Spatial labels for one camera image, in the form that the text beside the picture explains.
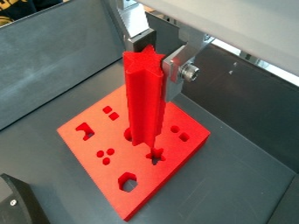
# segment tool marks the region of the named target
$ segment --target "red shape sorting board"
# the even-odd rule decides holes
[[[164,55],[148,45],[141,52],[123,52],[125,94],[131,144],[154,146],[164,120]]]
[[[125,221],[162,187],[209,135],[170,102],[165,104],[162,129],[153,149],[144,143],[131,145],[127,125],[126,91],[122,86],[57,129]],[[130,192],[123,189],[129,179],[137,183]]]

